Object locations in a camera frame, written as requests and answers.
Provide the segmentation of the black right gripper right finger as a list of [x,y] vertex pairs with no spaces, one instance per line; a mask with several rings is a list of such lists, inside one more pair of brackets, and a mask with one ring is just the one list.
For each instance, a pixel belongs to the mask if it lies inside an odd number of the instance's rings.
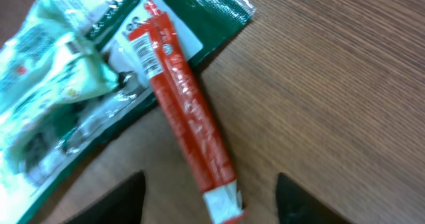
[[351,224],[284,173],[278,174],[275,200],[279,224]]

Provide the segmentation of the red Nescafe sachet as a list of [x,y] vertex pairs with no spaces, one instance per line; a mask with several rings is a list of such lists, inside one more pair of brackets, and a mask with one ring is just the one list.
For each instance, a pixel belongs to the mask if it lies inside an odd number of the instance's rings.
[[220,132],[168,14],[152,0],[144,8],[150,17],[127,37],[191,167],[211,221],[236,223],[244,215],[242,195]]

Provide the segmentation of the green 3M package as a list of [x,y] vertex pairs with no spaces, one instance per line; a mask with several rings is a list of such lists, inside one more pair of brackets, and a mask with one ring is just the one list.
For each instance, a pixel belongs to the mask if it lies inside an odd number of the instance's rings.
[[249,0],[37,0],[1,48],[1,222],[26,223],[94,146],[156,102],[159,70],[144,36],[168,14],[183,57],[197,67],[237,34]]

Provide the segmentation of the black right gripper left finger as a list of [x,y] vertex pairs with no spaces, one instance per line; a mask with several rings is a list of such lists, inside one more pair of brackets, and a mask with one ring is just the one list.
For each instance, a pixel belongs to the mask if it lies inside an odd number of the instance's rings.
[[137,171],[95,202],[64,221],[65,224],[140,224],[143,215],[146,180]]

